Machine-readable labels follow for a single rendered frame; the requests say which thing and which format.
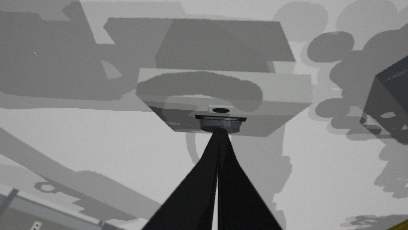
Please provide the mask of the grey tube rack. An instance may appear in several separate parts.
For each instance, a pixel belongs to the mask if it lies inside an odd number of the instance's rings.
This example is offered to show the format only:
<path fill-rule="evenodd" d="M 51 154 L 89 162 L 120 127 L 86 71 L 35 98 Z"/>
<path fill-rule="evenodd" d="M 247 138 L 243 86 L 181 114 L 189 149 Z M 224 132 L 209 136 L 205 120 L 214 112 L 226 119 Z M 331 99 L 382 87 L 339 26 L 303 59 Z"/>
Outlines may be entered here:
<path fill-rule="evenodd" d="M 375 76 L 408 115 L 408 56 Z"/>

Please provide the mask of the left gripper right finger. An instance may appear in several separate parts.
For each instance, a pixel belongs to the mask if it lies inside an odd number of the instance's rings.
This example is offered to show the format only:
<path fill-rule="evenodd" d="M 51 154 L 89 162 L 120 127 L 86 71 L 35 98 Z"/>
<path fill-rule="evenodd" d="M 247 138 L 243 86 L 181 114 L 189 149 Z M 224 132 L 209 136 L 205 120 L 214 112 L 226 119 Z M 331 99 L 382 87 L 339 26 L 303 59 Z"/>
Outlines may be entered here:
<path fill-rule="evenodd" d="M 218 230 L 283 230 L 239 165 L 226 129 L 220 129 Z"/>

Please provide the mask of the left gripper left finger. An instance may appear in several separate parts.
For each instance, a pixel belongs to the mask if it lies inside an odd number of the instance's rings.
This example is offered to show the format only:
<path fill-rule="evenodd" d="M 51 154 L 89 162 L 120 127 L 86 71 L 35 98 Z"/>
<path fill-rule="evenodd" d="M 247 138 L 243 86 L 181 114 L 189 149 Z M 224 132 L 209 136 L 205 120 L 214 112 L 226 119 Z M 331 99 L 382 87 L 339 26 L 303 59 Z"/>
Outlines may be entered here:
<path fill-rule="evenodd" d="M 198 163 L 141 230 L 212 230 L 219 147 L 215 129 Z"/>

